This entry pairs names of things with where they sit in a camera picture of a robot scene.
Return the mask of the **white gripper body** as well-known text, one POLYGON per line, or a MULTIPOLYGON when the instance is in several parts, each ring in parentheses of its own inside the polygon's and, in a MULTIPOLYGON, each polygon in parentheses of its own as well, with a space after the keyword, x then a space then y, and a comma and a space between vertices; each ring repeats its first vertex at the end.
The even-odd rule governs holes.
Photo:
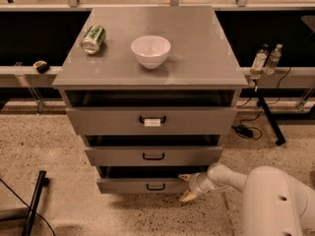
POLYGON ((191 174, 188 180, 188 189, 196 196, 210 192, 214 183, 209 179, 206 172, 191 174))

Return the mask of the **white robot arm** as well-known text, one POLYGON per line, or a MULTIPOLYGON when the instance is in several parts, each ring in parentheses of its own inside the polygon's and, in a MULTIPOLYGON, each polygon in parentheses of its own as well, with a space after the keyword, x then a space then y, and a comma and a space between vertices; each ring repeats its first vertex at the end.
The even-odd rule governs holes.
POLYGON ((182 202, 210 191, 240 192, 243 236, 303 236, 315 231, 315 190, 278 168, 259 166, 245 175, 215 163, 205 172, 179 177, 188 183, 182 202))

